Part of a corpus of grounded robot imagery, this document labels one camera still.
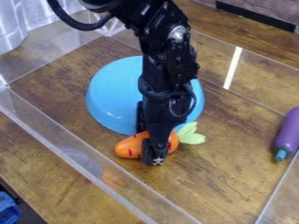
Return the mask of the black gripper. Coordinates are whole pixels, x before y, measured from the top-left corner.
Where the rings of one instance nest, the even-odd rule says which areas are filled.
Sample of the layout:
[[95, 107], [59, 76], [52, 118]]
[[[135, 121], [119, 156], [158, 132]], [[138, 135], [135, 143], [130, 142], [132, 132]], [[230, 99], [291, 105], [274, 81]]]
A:
[[138, 89], [143, 100], [136, 104], [136, 133], [172, 129], [187, 121], [196, 108], [192, 81], [198, 79], [196, 52], [186, 29], [174, 29], [159, 48], [143, 55]]

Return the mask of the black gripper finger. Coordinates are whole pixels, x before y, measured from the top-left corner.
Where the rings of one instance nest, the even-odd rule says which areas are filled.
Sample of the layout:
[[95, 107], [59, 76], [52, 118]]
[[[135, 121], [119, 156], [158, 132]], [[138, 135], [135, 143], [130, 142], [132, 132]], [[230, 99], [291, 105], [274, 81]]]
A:
[[170, 129], [155, 129], [154, 132], [142, 131], [142, 164], [162, 165], [168, 153]]

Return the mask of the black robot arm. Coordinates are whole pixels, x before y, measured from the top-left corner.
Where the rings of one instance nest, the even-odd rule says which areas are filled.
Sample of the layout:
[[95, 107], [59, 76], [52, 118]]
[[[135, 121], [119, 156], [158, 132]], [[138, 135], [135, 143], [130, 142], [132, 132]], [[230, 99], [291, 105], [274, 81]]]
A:
[[96, 13], [118, 18], [139, 37], [143, 72], [138, 88], [143, 100], [136, 106], [136, 130], [147, 131], [142, 141], [142, 162], [159, 165], [168, 153], [168, 137], [183, 124], [196, 103], [191, 80], [199, 64], [191, 46], [188, 18], [172, 0], [80, 0]]

